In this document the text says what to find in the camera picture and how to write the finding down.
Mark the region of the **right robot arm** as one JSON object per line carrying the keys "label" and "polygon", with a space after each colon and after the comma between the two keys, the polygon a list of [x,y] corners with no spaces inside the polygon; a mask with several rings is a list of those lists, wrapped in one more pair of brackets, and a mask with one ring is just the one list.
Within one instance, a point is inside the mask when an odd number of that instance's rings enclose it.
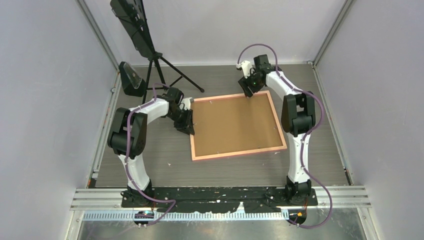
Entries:
{"label": "right robot arm", "polygon": [[268,87],[282,100],[281,126],[289,140],[289,170],[283,200],[289,205],[300,205],[312,193],[308,175],[308,132],[316,124],[315,100],[311,92],[300,90],[278,67],[272,66],[267,55],[253,60],[253,63],[244,60],[236,64],[243,72],[238,83],[248,98]]}

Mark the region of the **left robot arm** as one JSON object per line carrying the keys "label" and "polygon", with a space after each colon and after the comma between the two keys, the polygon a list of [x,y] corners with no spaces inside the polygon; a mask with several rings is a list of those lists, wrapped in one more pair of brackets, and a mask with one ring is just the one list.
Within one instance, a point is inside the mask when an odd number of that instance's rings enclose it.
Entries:
{"label": "left robot arm", "polygon": [[127,177],[124,197],[134,196],[141,207],[153,202],[151,179],[147,174],[143,151],[147,144],[148,125],[158,118],[169,118],[174,128],[186,135],[194,135],[192,97],[185,97],[178,88],[171,87],[150,101],[115,111],[107,137],[107,145],[120,159]]}

